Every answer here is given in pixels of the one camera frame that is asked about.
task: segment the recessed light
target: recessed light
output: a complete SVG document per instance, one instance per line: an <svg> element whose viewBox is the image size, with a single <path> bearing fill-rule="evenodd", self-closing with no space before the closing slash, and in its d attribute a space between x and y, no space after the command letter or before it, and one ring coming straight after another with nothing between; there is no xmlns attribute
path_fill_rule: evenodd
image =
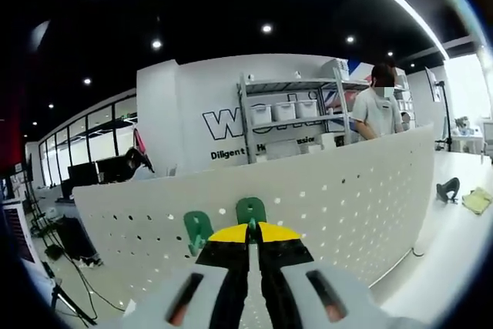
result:
<svg viewBox="0 0 493 329"><path fill-rule="evenodd" d="M262 32L264 34L270 34L272 32L272 25L266 23L265 25L262 26Z"/></svg>
<svg viewBox="0 0 493 329"><path fill-rule="evenodd" d="M153 40L153 43L151 44L151 46L153 47L154 50L158 50L158 49L161 49L163 44L161 43L161 41L159 39L155 39L155 40Z"/></svg>

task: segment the white storage bin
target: white storage bin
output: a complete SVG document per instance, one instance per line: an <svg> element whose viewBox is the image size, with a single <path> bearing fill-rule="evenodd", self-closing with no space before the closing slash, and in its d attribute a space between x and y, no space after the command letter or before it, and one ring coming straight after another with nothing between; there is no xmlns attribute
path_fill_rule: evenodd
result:
<svg viewBox="0 0 493 329"><path fill-rule="evenodd" d="M254 126L272 122L272 112L270 110L270 104L266 106L250 107L250 112L252 114L252 124Z"/></svg>
<svg viewBox="0 0 493 329"><path fill-rule="evenodd" d="M276 121L296 119L294 102L282 102L274 105L273 117Z"/></svg>
<svg viewBox="0 0 493 329"><path fill-rule="evenodd" d="M317 101L316 100L299 100L296 102L296 116L298 119L309 119L317 117Z"/></svg>

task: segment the window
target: window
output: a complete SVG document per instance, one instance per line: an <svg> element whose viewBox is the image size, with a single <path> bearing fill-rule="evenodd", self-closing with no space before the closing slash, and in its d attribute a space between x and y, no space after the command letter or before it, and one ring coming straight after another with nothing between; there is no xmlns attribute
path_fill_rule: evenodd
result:
<svg viewBox="0 0 493 329"><path fill-rule="evenodd" d="M116 143L119 155L133 146L133 126L137 123L137 98L115 104Z"/></svg>
<svg viewBox="0 0 493 329"><path fill-rule="evenodd" d="M59 158L60 175L62 180L67 180L69 178L70 152L66 127L56 133L56 152Z"/></svg>
<svg viewBox="0 0 493 329"><path fill-rule="evenodd" d="M46 155L46 142L43 142L39 147L39 152L41 154L41 167L43 176L45 178L45 185L52 185L52 178L49 175L49 167L48 167L48 156Z"/></svg>
<svg viewBox="0 0 493 329"><path fill-rule="evenodd" d="M467 116L471 124L491 114L485 75L478 56L465 55L444 61L455 118Z"/></svg>
<svg viewBox="0 0 493 329"><path fill-rule="evenodd" d="M60 175L59 175L59 165L56 159L56 149L55 149L55 136L51 136L46 140L48 144L48 166L49 173L52 175L52 184L60 185Z"/></svg>
<svg viewBox="0 0 493 329"><path fill-rule="evenodd" d="M89 161L86 143L86 118L75 121L69 127L70 151L72 153L72 165L80 165Z"/></svg>
<svg viewBox="0 0 493 329"><path fill-rule="evenodd" d="M91 113L89 120L89 150L91 160L114 157L115 141L112 130L111 106Z"/></svg>

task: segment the floor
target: floor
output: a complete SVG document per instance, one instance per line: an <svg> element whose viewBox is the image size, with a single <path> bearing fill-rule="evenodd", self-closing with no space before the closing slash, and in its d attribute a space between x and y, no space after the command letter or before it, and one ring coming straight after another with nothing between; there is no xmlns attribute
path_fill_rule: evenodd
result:
<svg viewBox="0 0 493 329"><path fill-rule="evenodd" d="M481 164L481 157L476 155L436 154L434 185L456 176L461 181L458 199L476 186L483 186L493 193L493 167L486 159ZM414 245L414 252L423 254L423 257L410 253L371 288L375 302L390 315L413 317L425 323L431 323L446 312L468 284L484 253L485 243L491 237L489 232L493 225L493 206L479 217L465 209L460 202L445 205L436 200L434 195L432 189L428 212ZM45 199L40 200L40 206L43 209L49 207L57 196L56 193L46 194ZM40 258L47 260L42 241L34 239L34 243ZM49 261L49 264L55 275L62 278L62 287L66 293L87 314L94 316L89 301L91 296L98 322L121 316L122 312L109 306L96 294L87 293L76 269L64 257L56 262ZM84 267L82 272L102 296L117 307L127 306L130 293L107 267ZM63 306L59 304L57 309L70 312ZM83 327L76 317L64 314L61 317L72 327Z"/></svg>

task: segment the yellow cloth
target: yellow cloth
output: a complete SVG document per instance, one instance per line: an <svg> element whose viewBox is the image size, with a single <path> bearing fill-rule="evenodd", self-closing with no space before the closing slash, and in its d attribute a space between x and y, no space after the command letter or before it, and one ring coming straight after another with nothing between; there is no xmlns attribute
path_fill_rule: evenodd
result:
<svg viewBox="0 0 493 329"><path fill-rule="evenodd" d="M483 214L491 202L493 202L493 196L480 187L468 196L462 197L462 204L477 215Z"/></svg>

